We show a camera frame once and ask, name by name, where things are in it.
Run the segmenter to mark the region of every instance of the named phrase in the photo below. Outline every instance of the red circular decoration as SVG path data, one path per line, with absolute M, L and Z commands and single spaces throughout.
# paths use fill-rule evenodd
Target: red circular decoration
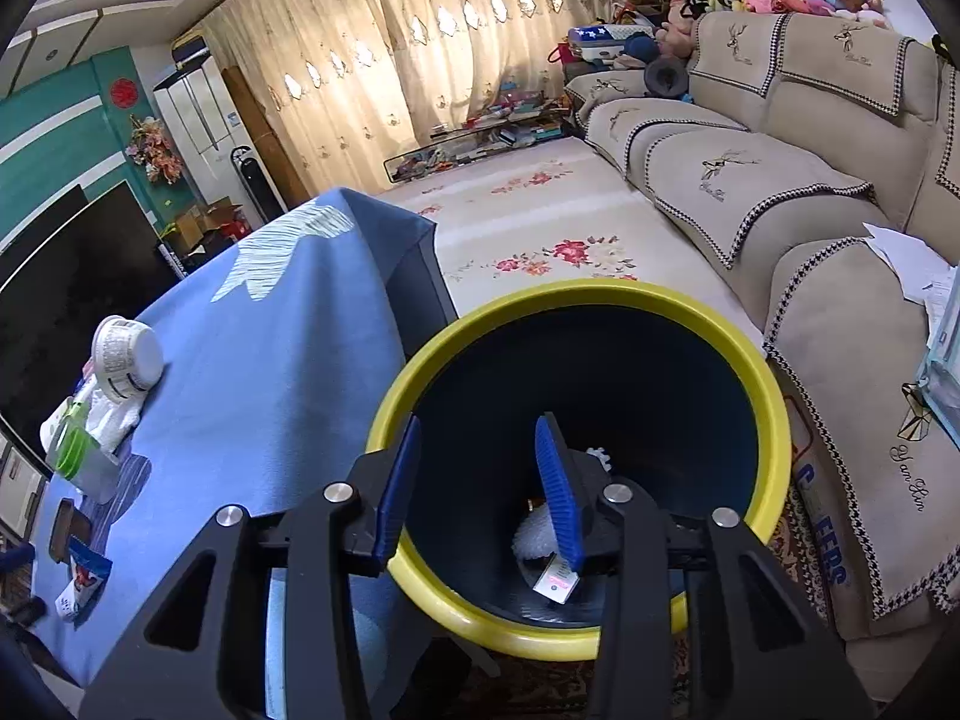
M 131 79 L 117 79 L 110 84 L 110 100 L 118 108 L 133 108 L 139 99 L 140 93 Z

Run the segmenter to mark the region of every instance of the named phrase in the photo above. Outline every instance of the beige curtain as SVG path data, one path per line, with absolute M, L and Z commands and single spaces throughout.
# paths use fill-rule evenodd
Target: beige curtain
M 546 57 L 610 0 L 226 0 L 202 21 L 304 184 L 389 186 L 383 161 L 457 127 L 505 81 L 555 94 Z

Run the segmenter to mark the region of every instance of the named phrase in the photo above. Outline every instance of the blue tablecloth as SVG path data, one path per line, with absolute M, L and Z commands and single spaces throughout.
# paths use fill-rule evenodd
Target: blue tablecloth
M 414 351 L 453 316 L 433 223 L 351 190 L 329 191 L 266 225 L 144 311 L 166 361 L 131 442 L 150 461 L 150 476 L 110 527 L 113 572 L 88 618 L 64 623 L 51 614 L 35 626 L 65 670 L 81 685 L 93 679 L 216 509 L 281 511 L 346 476 L 405 348 Z M 67 584 L 65 567 L 47 555 L 63 497 L 78 496 L 55 477 L 35 529 L 34 592 L 51 609 Z M 282 589 L 282 576 L 274 586 Z M 387 575 L 355 578 L 352 590 L 368 692 L 386 678 L 397 693 L 405 677 L 386 675 L 388 653 L 393 668 L 391 647 L 404 641 L 408 675 L 430 625 Z M 274 629 L 279 609 L 272 604 Z M 270 652 L 276 704 L 281 650 L 273 634 Z

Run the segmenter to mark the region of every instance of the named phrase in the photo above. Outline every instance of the metal screw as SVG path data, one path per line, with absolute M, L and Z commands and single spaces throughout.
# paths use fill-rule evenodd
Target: metal screw
M 721 506 L 719 509 L 713 510 L 713 521 L 721 528 L 736 528 L 736 525 L 740 522 L 740 515 L 733 509 Z
M 627 503 L 634 494 L 631 493 L 627 485 L 607 485 L 603 488 L 603 497 L 611 503 Z
M 353 488 L 346 482 L 334 482 L 323 490 L 323 497 L 330 503 L 349 501 L 350 495 L 353 495 Z
M 223 525 L 224 528 L 236 525 L 241 519 L 243 519 L 243 509 L 233 504 L 224 506 L 217 512 L 217 524 Z

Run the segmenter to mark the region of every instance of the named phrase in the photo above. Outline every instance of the black tv screen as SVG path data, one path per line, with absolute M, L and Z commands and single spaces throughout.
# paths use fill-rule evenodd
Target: black tv screen
M 85 206 L 86 195 L 80 185 L 77 185 L 52 203 L 49 208 L 45 208 L 37 214 L 3 248 L 3 251 L 0 251 L 0 284 L 10 278 L 13 271 L 16 271 L 42 242 L 46 241 L 61 226 L 64 226 L 72 215 Z
M 100 320 L 135 317 L 178 282 L 157 244 L 122 183 L 0 286 L 0 426 L 38 459 L 40 424 L 74 391 Z

